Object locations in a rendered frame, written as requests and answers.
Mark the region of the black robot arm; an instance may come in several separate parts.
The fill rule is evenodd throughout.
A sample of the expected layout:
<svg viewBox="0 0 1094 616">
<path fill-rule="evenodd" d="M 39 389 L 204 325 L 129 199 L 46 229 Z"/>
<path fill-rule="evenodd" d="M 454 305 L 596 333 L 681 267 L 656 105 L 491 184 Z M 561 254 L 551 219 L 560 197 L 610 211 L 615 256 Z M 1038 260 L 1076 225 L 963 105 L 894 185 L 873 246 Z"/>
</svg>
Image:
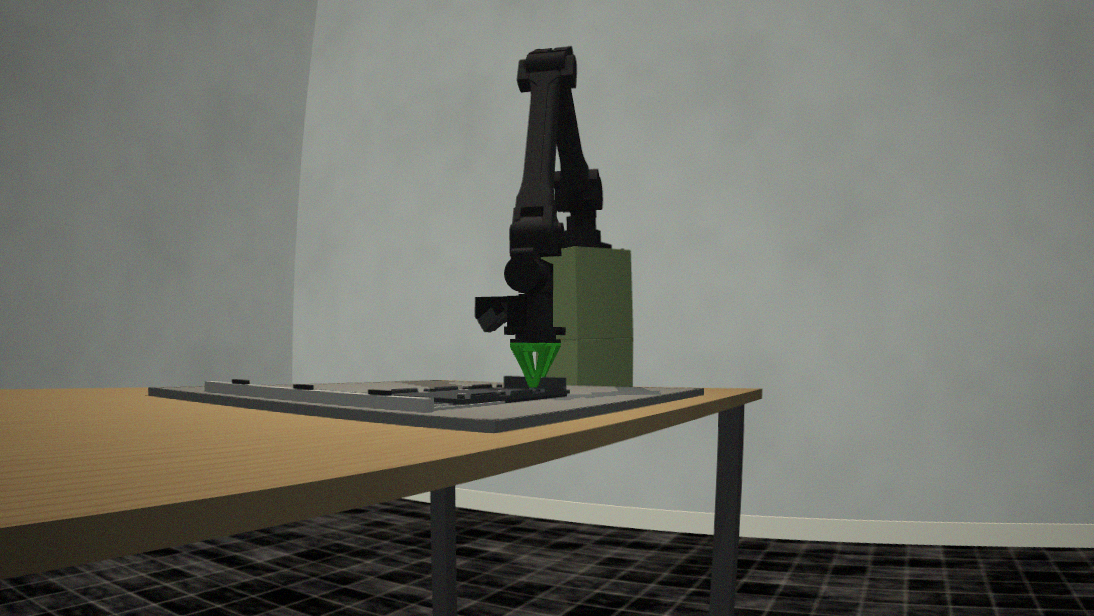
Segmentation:
<svg viewBox="0 0 1094 616">
<path fill-rule="evenodd" d="M 587 167 L 580 142 L 571 91 L 577 88 L 572 46 L 528 53 L 517 63 L 517 88 L 531 92 L 529 121 L 504 277 L 517 293 L 537 299 L 538 293 L 552 294 L 552 263 L 542 257 L 561 256 L 561 249 L 574 246 L 612 248 L 612 244 L 593 242 L 601 241 L 596 210 L 603 208 L 603 190 L 600 170 Z M 555 171 L 556 146 L 560 171 Z M 570 212 L 566 220 L 571 230 L 565 231 L 557 211 Z M 527 295 L 475 297 L 475 318 L 482 332 L 494 332 L 504 323 L 527 327 Z"/>
</svg>

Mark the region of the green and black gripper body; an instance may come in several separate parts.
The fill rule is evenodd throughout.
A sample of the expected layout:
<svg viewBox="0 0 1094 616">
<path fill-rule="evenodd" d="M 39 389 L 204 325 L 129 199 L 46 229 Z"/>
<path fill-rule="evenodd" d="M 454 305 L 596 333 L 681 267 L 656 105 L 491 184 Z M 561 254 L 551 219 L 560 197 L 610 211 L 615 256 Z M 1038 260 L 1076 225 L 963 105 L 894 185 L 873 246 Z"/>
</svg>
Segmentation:
<svg viewBox="0 0 1094 616">
<path fill-rule="evenodd" d="M 566 335 L 566 327 L 552 327 L 552 294 L 527 295 L 527 327 L 504 327 L 504 335 L 515 335 L 510 342 L 561 342 L 556 334 Z"/>
</svg>

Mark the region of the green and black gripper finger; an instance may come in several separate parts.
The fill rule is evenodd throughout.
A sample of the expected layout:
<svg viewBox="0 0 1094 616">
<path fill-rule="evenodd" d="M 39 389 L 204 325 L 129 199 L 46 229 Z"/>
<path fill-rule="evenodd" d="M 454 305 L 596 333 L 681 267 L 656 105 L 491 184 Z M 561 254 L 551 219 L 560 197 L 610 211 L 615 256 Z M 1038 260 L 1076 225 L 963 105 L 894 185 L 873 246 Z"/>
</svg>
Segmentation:
<svg viewBox="0 0 1094 616">
<path fill-rule="evenodd" d="M 531 346 L 528 346 L 531 345 Z M 537 388 L 542 379 L 542 373 L 551 349 L 551 342 L 510 342 L 510 348 L 517 359 L 529 388 Z M 524 351 L 538 352 L 537 367 L 534 377 L 531 376 L 529 368 L 523 355 Z"/>
<path fill-rule="evenodd" d="M 551 342 L 551 349 L 550 349 L 550 352 L 548 355 L 546 364 L 544 367 L 544 370 L 543 370 L 543 373 L 542 373 L 542 377 L 546 377 L 546 375 L 548 373 L 548 370 L 551 367 L 552 361 L 554 361 L 556 355 L 558 353 L 560 347 L 561 347 L 561 342 Z M 524 357 L 526 359 L 526 362 L 527 362 L 527 365 L 529 368 L 531 376 L 534 377 L 535 367 L 534 367 L 534 360 L 533 360 L 533 352 L 523 352 L 523 355 L 524 355 Z"/>
</svg>

